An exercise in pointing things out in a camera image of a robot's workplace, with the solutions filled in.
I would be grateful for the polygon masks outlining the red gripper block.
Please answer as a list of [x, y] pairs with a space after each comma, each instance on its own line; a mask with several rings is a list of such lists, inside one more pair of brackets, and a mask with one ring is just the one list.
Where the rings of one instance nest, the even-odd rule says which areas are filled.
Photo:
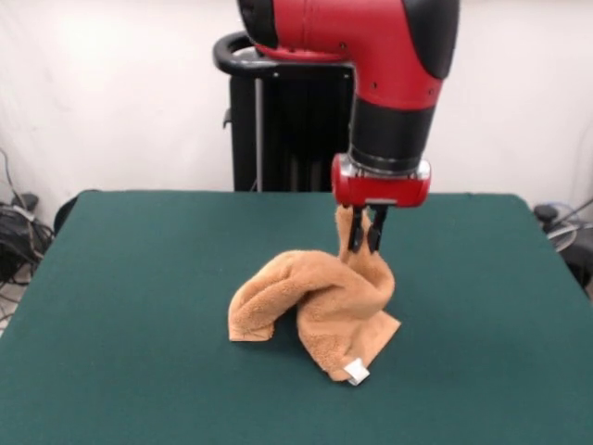
[[364, 238], [364, 207], [370, 206], [369, 250], [380, 248], [388, 206], [419, 207], [426, 200], [432, 178], [430, 163], [423, 159], [418, 168], [404, 176], [378, 176], [364, 171], [347, 154], [334, 156], [331, 169], [332, 191], [338, 204], [352, 208], [347, 248], [358, 253]]

